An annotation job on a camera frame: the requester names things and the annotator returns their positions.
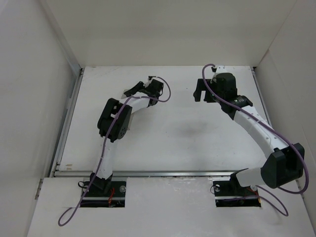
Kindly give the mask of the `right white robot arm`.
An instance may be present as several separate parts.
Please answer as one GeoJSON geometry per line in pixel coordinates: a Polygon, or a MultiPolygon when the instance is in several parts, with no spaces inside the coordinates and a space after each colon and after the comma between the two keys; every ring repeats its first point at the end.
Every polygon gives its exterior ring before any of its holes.
{"type": "Polygon", "coordinates": [[[218,103],[234,122],[257,143],[266,157],[262,167],[246,168],[231,175],[234,188],[267,185],[275,189],[302,177],[304,148],[289,144],[259,115],[253,103],[237,92],[236,78],[231,73],[216,73],[211,79],[198,79],[193,93],[196,102],[218,103]]]}

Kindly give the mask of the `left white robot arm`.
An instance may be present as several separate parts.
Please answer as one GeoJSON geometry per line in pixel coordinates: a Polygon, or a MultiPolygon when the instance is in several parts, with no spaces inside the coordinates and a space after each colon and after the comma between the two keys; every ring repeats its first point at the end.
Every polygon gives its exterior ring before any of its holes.
{"type": "Polygon", "coordinates": [[[106,193],[111,188],[115,151],[118,140],[127,132],[131,116],[142,109],[154,106],[161,100],[164,83],[157,77],[148,77],[123,93],[120,100],[110,98],[98,120],[97,128],[103,138],[100,160],[90,175],[91,188],[106,193]]]}

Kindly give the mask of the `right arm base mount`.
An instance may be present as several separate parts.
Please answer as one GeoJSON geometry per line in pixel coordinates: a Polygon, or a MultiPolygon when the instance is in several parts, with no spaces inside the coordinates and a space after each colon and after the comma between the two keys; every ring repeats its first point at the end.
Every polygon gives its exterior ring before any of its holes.
{"type": "Polygon", "coordinates": [[[261,207],[258,192],[250,187],[234,188],[229,180],[215,180],[210,190],[216,207],[261,207]]]}

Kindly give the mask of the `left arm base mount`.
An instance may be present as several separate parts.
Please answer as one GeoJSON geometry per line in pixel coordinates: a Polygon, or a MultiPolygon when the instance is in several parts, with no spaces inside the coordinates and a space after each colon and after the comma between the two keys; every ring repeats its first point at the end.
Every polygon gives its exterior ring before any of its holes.
{"type": "Polygon", "coordinates": [[[126,180],[113,180],[106,192],[92,185],[80,202],[80,207],[125,207],[126,180]]]}

